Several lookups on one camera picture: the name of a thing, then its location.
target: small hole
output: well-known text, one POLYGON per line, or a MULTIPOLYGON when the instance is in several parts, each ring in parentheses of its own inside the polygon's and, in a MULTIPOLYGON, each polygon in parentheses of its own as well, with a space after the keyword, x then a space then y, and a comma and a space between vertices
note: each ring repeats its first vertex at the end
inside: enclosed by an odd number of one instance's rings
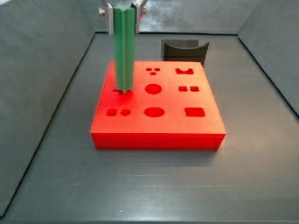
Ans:
POLYGON ((206 116, 203 108, 186 108, 184 113, 187 116, 194 116, 194 117, 206 116))
POLYGON ((126 94, 128 94, 128 93, 131 92, 131 90, 127 90, 126 93, 124 93, 123 90, 118 90, 118 89, 114 89, 112 91, 114 91, 114 92, 118 92, 119 95, 126 95, 126 94))
POLYGON ((158 84, 150 84, 146 86, 144 91, 151 95, 158 95, 162 93, 163 88, 158 84))
POLYGON ((179 87, 180 92, 187 92, 187 90, 188 90, 187 87, 183 87, 183 86, 179 87))
POLYGON ((123 109, 123 110, 120 111, 120 115, 122 115, 122 116, 130 116, 130 114, 131 114, 131 110, 130 110, 130 109, 123 109))
POLYGON ((159 117, 164 115, 164 110, 162 108, 147 108, 144 114, 151 117, 159 117))
POLYGON ((191 91, 192 92, 200 92, 200 89, 199 89, 199 87, 191 87, 191 91))
POLYGON ((107 116, 115 116, 118 114, 118 110, 111 108, 108 111, 107 111, 107 116))
POLYGON ((190 68, 188 70, 183 71, 180 68, 175 68, 175 72, 178 74, 194 74, 192 69, 190 68))

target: red block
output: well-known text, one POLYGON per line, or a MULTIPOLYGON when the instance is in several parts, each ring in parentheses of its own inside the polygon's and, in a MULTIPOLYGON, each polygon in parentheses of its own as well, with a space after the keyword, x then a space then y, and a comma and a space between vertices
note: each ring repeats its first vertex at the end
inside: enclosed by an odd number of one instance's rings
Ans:
POLYGON ((226 128, 202 64, 138 61, 123 94, 111 62, 90 133, 98 149, 216 150, 226 128))

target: green rod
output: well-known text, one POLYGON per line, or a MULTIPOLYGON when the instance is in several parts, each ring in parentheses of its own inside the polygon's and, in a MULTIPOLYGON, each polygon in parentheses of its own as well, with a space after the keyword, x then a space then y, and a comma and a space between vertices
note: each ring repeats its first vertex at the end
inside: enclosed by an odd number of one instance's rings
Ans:
POLYGON ((115 7, 116 89, 134 89, 136 9, 131 5, 115 7))

